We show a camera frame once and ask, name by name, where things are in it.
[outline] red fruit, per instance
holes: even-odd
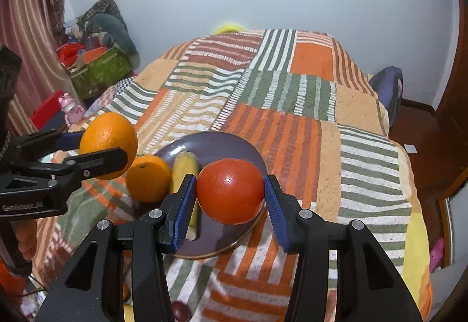
[[[192,319],[189,307],[181,301],[174,301],[171,304],[171,309],[176,322],[189,322]]]
[[[248,161],[235,158],[215,161],[198,175],[197,198],[203,211],[215,221],[246,223],[263,206],[263,178],[258,168]]]

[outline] bedspread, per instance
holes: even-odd
[[[427,316],[429,248],[408,156],[387,138],[385,108],[328,34],[266,30],[195,39],[150,64],[104,112],[134,124],[141,155],[197,131],[248,140],[303,208],[329,221],[366,223]],[[133,219],[125,175],[83,182],[68,206],[66,215],[39,222],[35,272],[46,283],[97,221]],[[267,214],[234,250],[164,260],[171,299],[189,305],[192,321],[283,320],[297,257],[278,247]],[[334,320],[336,279],[332,251],[326,321]]]

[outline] red box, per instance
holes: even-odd
[[[62,90],[57,90],[36,108],[30,120],[40,130],[60,110],[59,98],[63,96]]]

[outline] storage box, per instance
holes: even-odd
[[[83,66],[89,64],[90,62],[94,61],[96,58],[102,56],[106,53],[106,48],[100,46],[93,50],[88,50],[78,56],[75,62],[75,66],[78,68],[82,68]]]
[[[113,47],[106,53],[78,69],[71,75],[78,95],[83,99],[99,95],[101,84],[105,88],[117,83],[132,71],[127,56]]]

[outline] plate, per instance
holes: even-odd
[[[239,158],[257,166],[262,176],[268,174],[265,161],[257,149],[243,138],[226,132],[207,131],[184,136],[165,146],[156,153],[156,156],[161,157],[172,167],[177,154],[183,151],[192,152],[197,156],[201,168],[223,158]],[[141,204],[138,214],[143,214],[156,206],[156,204]],[[175,256],[202,259],[234,248],[254,228],[264,212],[266,212],[265,205],[251,221],[230,226],[214,221],[200,209],[198,238],[192,241],[186,240]]]

